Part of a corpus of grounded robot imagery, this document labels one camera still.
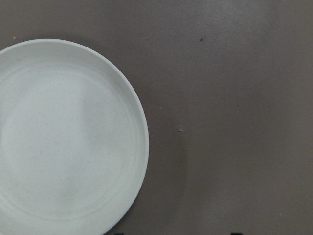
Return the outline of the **round cream plate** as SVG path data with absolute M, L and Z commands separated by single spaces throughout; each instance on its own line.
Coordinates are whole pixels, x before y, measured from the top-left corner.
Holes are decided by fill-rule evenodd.
M 145 114 L 98 52 L 36 39 L 0 52 L 0 232 L 102 235 L 129 210 L 149 158 Z

